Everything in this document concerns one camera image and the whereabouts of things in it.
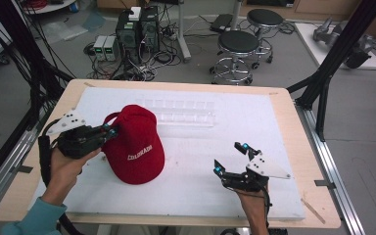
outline stool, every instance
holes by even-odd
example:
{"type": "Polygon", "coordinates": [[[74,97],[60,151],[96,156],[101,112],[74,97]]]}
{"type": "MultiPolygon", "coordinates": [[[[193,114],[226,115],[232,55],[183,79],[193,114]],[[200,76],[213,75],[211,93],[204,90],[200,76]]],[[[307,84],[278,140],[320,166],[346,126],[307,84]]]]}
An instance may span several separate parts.
{"type": "Polygon", "coordinates": [[[257,69],[259,67],[259,59],[261,55],[270,53],[270,56],[266,61],[268,63],[271,63],[271,61],[273,60],[273,47],[266,39],[261,37],[263,31],[265,29],[277,28],[283,23],[283,18],[279,14],[270,10],[254,9],[247,14],[247,21],[251,25],[258,28],[258,31],[255,32],[255,36],[256,38],[258,38],[258,51],[256,52],[256,54],[258,55],[258,60],[255,63],[252,63],[252,68],[257,69]]]}
{"type": "Polygon", "coordinates": [[[226,31],[219,35],[218,47],[218,55],[226,53],[231,57],[222,58],[210,68],[210,73],[215,73],[212,84],[216,84],[219,78],[237,85],[240,81],[245,81],[247,85],[252,83],[250,67],[241,58],[254,55],[259,47],[259,40],[245,31],[226,31]]]}

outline human hand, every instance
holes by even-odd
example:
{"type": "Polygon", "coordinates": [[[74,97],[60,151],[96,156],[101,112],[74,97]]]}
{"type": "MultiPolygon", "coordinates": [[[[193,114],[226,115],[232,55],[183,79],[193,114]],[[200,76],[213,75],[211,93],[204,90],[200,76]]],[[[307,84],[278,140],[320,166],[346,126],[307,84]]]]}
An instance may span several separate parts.
{"type": "Polygon", "coordinates": [[[241,206],[249,221],[252,234],[254,235],[267,235],[268,230],[266,227],[266,214],[264,195],[260,190],[259,192],[246,192],[242,190],[235,190],[237,193],[241,206]]]}
{"type": "Polygon", "coordinates": [[[75,185],[83,166],[100,151],[99,148],[81,159],[71,159],[65,157],[58,148],[54,148],[51,157],[51,180],[41,200],[60,206],[75,185]]]}

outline floor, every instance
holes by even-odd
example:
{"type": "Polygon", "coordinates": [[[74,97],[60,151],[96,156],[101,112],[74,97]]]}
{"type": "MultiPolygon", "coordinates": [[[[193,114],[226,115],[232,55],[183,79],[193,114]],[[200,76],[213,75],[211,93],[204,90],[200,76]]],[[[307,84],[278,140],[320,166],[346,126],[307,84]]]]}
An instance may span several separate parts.
{"type": "MultiPolygon", "coordinates": [[[[67,26],[86,25],[88,32],[69,41],[51,43],[71,72],[80,78],[92,72],[91,62],[83,53],[97,35],[110,35],[116,27],[115,15],[102,14],[92,4],[73,14],[67,9],[41,16],[43,24],[66,22],[67,26]]],[[[186,41],[192,54],[189,63],[158,69],[154,81],[211,83],[209,68],[216,62],[217,37],[201,18],[186,20],[186,41]]],[[[277,33],[269,39],[275,48],[273,62],[260,63],[253,71],[253,86],[288,87],[312,75],[317,65],[296,32],[277,33]]],[[[42,40],[37,44],[44,51],[42,40]]],[[[13,64],[0,65],[0,147],[9,137],[29,107],[29,88],[13,64]]],[[[298,98],[302,90],[292,94],[298,98]]],[[[365,234],[376,234],[376,70],[337,70],[329,90],[325,120],[325,138],[337,168],[351,197],[365,234]]],[[[94,226],[79,225],[87,234],[95,234],[94,226]]],[[[288,229],[289,234],[348,234],[345,223],[339,229],[288,229]]]]}

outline black pole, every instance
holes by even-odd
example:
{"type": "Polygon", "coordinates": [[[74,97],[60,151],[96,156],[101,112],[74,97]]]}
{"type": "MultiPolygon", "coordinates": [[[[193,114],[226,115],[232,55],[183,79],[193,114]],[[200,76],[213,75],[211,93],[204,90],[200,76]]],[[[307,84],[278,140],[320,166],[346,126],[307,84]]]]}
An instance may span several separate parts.
{"type": "Polygon", "coordinates": [[[290,93],[306,86],[304,94],[296,100],[298,106],[310,110],[319,96],[318,114],[316,117],[316,133],[325,141],[323,130],[328,99],[329,83],[341,63],[352,52],[353,46],[376,18],[376,1],[363,0],[359,3],[346,27],[332,46],[319,69],[307,79],[290,87],[290,93]]]}

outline white board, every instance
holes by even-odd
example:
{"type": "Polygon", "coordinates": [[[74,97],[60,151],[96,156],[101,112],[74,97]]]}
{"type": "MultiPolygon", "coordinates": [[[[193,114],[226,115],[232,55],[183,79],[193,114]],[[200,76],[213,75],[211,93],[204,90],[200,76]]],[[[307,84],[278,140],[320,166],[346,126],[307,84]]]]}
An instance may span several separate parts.
{"type": "MultiPolygon", "coordinates": [[[[163,172],[146,184],[128,185],[116,178],[101,153],[88,162],[68,195],[69,212],[245,217],[237,195],[223,188],[213,173],[214,159],[227,171],[246,170],[249,160],[234,148],[237,141],[262,150],[292,175],[270,178],[269,217],[305,218],[268,96],[89,87],[76,110],[88,125],[97,126],[128,104],[157,116],[163,172]],[[172,110],[176,118],[169,117],[172,110]]],[[[43,191],[40,183],[35,197],[43,191]]]]}
{"type": "MultiPolygon", "coordinates": [[[[313,31],[319,27],[319,25],[314,25],[310,23],[295,23],[296,28],[298,29],[299,36],[305,42],[305,46],[310,52],[310,55],[316,61],[316,63],[320,66],[323,60],[325,60],[326,55],[329,53],[329,47],[323,41],[314,41],[313,40],[313,31]]],[[[360,67],[356,70],[371,70],[376,71],[376,56],[374,53],[368,53],[371,58],[369,58],[366,62],[364,62],[360,67]]],[[[340,69],[348,69],[347,66],[342,64],[340,69]]]]}

